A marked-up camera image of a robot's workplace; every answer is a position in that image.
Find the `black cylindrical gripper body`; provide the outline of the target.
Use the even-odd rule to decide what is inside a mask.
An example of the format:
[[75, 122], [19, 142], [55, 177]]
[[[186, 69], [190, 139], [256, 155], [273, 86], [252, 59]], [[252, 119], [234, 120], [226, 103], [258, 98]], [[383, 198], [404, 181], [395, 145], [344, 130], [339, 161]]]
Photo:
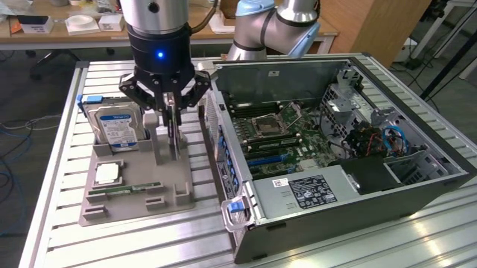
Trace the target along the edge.
[[181, 94], [196, 75], [192, 52], [192, 28], [157, 34], [128, 28], [133, 56], [134, 74], [129, 78], [133, 84], [144, 84], [156, 94]]

